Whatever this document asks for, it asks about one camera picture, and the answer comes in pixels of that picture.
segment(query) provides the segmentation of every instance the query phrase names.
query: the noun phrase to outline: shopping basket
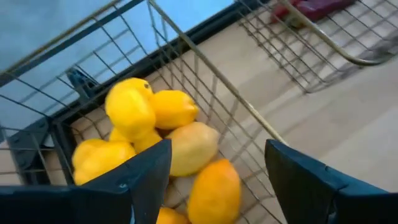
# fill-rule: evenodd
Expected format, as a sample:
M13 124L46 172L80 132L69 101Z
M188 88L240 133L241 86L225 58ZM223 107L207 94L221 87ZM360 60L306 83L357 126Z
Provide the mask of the shopping basket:
M290 2L258 1L250 6L241 1L251 11L249 16L242 15L241 25L305 93L322 90L397 54L396 0L355 1L317 22ZM344 1L309 2L322 5ZM289 12L283 17L276 11L281 5ZM294 24L302 28L295 29Z
M247 1L248 5L252 6L253 3L256 2ZM1 171L1 184L33 185L37 195L42 196L41 201L47 202L52 200L46 192L51 195L51 192L61 190L65 193L62 195L63 200L53 202L53 207L69 214L72 205L79 204L82 211L96 211L100 223L120 215L118 212L128 212L130 215L128 206L124 206L123 211L115 211L117 206L111 208L115 201L106 194L109 189L100 189L101 197L106 198L100 202L99 199L93 199L93 192L77 187L43 189L35 186L73 185L71 157L76 145L84 139L107 139L112 128L103 108L109 89L128 77L146 77L154 91L176 89L188 93L201 110L198 121L220 132L220 156L228 158L235 165L243 180L242 222L276 222L280 219L268 209L276 208L274 204L277 205L277 202L265 172L264 143L270 135L282 142L283 139L193 42L201 42L239 19L237 11L249 13L241 4L234 4L232 9L215 15L218 18L216 24L206 21L200 25L205 26L205 34L204 31L196 31L197 27L184 34L154 1L113 1L2 72L0 96L5 119L1 120L1 130L5 140L2 142L1 159L2 166L6 166L7 170ZM134 10L147 12L139 23L129 20L129 13L134 14ZM135 29L137 26L147 32L138 33ZM92 43L98 42L98 39L104 41L90 50L87 56L76 58L68 65L57 64L59 67L43 72L53 61L66 63L67 59L63 56L73 52L74 46L84 50L87 46L93 46ZM238 115L241 119L252 117L257 123L255 129L246 130L239 123L241 120L237 119ZM161 168L167 168L165 161L162 165ZM153 177L158 184L154 182L152 185L161 189L167 175L159 176ZM192 177L174 180L167 189L165 205L177 210L185 208L191 184ZM115 191L126 194L124 187L120 184ZM13 188L6 190L12 194L7 196L5 202L16 199L12 197L16 194ZM73 202L67 200L77 195L84 197ZM152 204L148 207L154 208L160 196L155 194L153 200L151 197L143 200L142 196L141 202L150 201ZM128 201L123 200L120 206L123 207L125 203ZM39 214L40 208L28 208L21 207L26 215L13 217L27 222L37 221L30 219L29 214ZM60 210L50 215L56 217L60 215ZM153 213L156 213L156 209L145 214L153 216ZM125 217L124 214L120 215L120 221L125 222ZM74 218L69 216L64 221L71 222ZM92 222L87 217L83 220Z

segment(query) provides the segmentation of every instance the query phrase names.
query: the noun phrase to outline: shopping cart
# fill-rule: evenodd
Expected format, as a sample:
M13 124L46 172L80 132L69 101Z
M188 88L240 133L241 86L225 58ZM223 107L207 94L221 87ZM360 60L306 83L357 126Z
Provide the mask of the shopping cart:
M242 16L241 25L306 93L344 80L364 67L385 63L397 54L395 0L356 1L316 23L289 2L258 1L249 6L241 1L251 11L249 16ZM289 10L289 15L275 15L280 5ZM293 23L304 27L294 29Z

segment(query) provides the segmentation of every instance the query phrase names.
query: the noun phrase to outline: wire mesh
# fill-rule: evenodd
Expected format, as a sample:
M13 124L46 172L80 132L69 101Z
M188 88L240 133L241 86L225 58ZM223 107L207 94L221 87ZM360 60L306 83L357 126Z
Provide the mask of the wire mesh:
M289 8L285 0L258 1L259 8L238 2L252 12L242 16L242 27L306 93L339 82L364 66L384 63L397 53L396 0L356 1L316 24L298 10L277 18L277 7ZM295 29L294 23L304 27Z
M112 87L109 82L118 82L139 70L140 59L144 58L155 71L146 77L154 91L174 89L188 93L200 108L197 120L220 132L219 157L233 163L243 185L238 223L281 223L284 218L265 168L264 143L267 138L283 139L154 1L135 6L148 12L152 33L145 38L155 40L153 47L145 45L137 35L128 21L128 11L111 21L119 24L118 30L100 22L119 7L121 5L110 4L91 18L99 26L93 32L95 38L102 36L104 41L82 59L63 66L63 71L52 78L33 84L29 79L35 74L30 71L22 75L16 75L14 69L4 73L12 77L12 81L4 85L0 93L0 104L7 108L2 111L7 119L1 120L6 140L0 150L0 184L37 184L37 181L27 181L37 176L27 178L27 174L39 172L46 174L43 178L48 178L45 180L48 184L71 184L66 178L73 172L70 155L63 148L64 142L54 137L53 127L61 126L71 132L74 141L68 143L72 146L86 139L107 139L113 127L103 101L97 99ZM92 40L85 39L83 44ZM190 50L184 53L187 46ZM151 55L156 49L160 53L160 65ZM24 92L29 94L7 94L6 88L15 87L29 89ZM54 95L50 91L54 88L65 91ZM95 109L87 112L85 108ZM78 119L69 123L66 117L71 114ZM23 134L30 136L30 141L24 137L22 142ZM26 155L24 161L20 160L20 153ZM193 178L172 180L165 205L185 212Z

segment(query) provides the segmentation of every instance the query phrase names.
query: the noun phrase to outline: yellow lemon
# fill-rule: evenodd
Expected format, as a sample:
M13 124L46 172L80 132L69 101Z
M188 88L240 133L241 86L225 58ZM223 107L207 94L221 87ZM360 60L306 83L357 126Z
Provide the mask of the yellow lemon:
M154 94L147 80L141 78L128 78L119 82L119 84L124 88L136 89L146 99L149 99Z
M194 100L180 90L159 91L149 101L156 114L156 128L175 129L192 123L198 114Z
M156 130L149 132L142 139L138 139L134 141L134 148L137 153L143 152L146 149L152 147L154 144L160 142L162 137L157 134Z
M106 142L75 169L73 174L75 183L85 184L120 166L135 155L136 152L129 142Z
M106 141L102 139L89 139L81 142L72 155L72 164L74 168L80 164L93 152L95 152Z
M122 133L120 133L120 131L118 131L116 128L113 128L113 130L111 131L111 134L109 134L109 140L110 141L126 141L126 142L130 141L128 138L124 137L124 135L122 135Z
M241 184L227 159L205 167L193 183L188 201L192 224L232 224L239 216Z
M109 91L105 99L105 112L114 127L132 142L155 128L155 113L148 100L123 82Z
M175 210L162 207L159 210L156 224L189 224L189 221Z

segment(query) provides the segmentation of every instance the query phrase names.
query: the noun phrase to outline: metal wire grid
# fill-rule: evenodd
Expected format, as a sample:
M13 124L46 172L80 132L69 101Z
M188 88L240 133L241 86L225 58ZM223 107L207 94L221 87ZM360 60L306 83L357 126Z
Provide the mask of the metal wire grid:
M278 210L278 204L265 170L264 143L269 137L276 138L280 141L283 141L283 139L273 130L267 121L239 95L237 89L230 84L228 79L226 79L208 58L200 52L198 47L193 44L154 1L147 1L146 3L150 12L156 44L163 55L161 58L166 59L161 60L161 66L155 67L156 72L148 77L153 89L179 89L188 93L195 99L197 105L201 109L198 120L205 122L221 133L220 156L228 158L234 164L242 178L244 197L239 223L280 223L283 216L280 216L280 214L279 216L275 215L278 213L276 212ZM117 8L115 4L110 5L110 7ZM161 18L160 24L155 20L156 17ZM52 121L51 124L54 123L67 126L68 129L71 129L76 143L89 138L107 139L112 125L105 115L103 105L99 104L95 98L101 93L106 93L110 86L101 89L101 85L95 82L98 86L94 86L92 89L97 94L96 97L81 101L82 107L95 106L97 108L88 114L76 110L73 106L66 103L64 99L73 95L81 97L82 92L79 90L79 87L85 86L93 80L95 81L102 73L110 72L115 77L118 77L117 74L119 71L116 71L114 67L120 61L128 62L129 66L132 67L134 71L134 61L129 59L129 55L134 51L142 50L146 56L149 56L149 52L140 43L124 16L121 14L118 18L124 22L125 29L116 35L111 35L104 26L101 26L102 31L109 37L109 40L71 67L84 73L89 81L83 82L80 85L72 84L66 76L66 73L71 69L68 68L65 72L51 79L44 85L36 87L24 81L23 78L13 75L12 72L7 72L8 75L13 77L14 82L27 85L34 90L34 93L20 101L5 95L1 95L1 97L22 107L24 111L26 111L26 114L37 113L43 118L48 119L48 121ZM170 30L176 32L180 37L177 45L173 45L170 42ZM123 50L117 40L124 34L131 35L132 39L137 42L137 45L129 50ZM98 52L108 45L114 45L122 56L113 62L107 62ZM182 49L184 45L188 45L191 51L183 54ZM105 68L96 73L89 72L82 64L90 58L98 59L105 65ZM63 83L63 85L70 88L69 94L61 98L56 98L46 93L45 88L54 82ZM48 108L39 111L27 104L29 99L34 98L35 95L44 95L53 100L54 103L49 105ZM53 117L49 112L54 106L64 107L67 110L75 110L75 113L77 113L80 119L72 124L63 123L63 120L60 118L52 120ZM241 124L242 121L247 121L248 119L251 121L250 125ZM12 161L11 151L16 153L31 151L37 153L42 167L40 169L26 167L26 169L23 170L10 169L1 171L0 180L5 175L13 175L14 179L6 179L5 182L0 183L16 184L16 179L18 179L16 177L19 175L43 172L49 175L52 184L69 184L68 180L62 177L62 173L68 175L72 174L73 169L70 166L70 161L65 162L64 160L67 159L67 156L59 153L59 151L58 153L54 152L54 146L62 146L60 142L57 142L56 138L52 138L52 142L49 141L50 143L48 143L48 141L45 142L37 137L38 134L51 134L48 129L24 129L3 126L1 130L6 137L10 136L10 133L8 133L9 131L26 133L31 137L33 142L30 146L16 148L10 147L8 143L11 141L18 142L18 138L15 138L15 136L12 139L7 138L7 141L2 143L3 146L0 151L6 153L6 155L2 154L1 159L10 163L9 161ZM168 189L169 193L165 204L183 210L186 206L191 184L192 178L173 180Z
M379 65L397 52L398 1L362 0L340 12L312 23L288 0L262 3L242 16L241 26L270 58L306 93L330 86L364 66ZM304 29L270 18L283 4Z

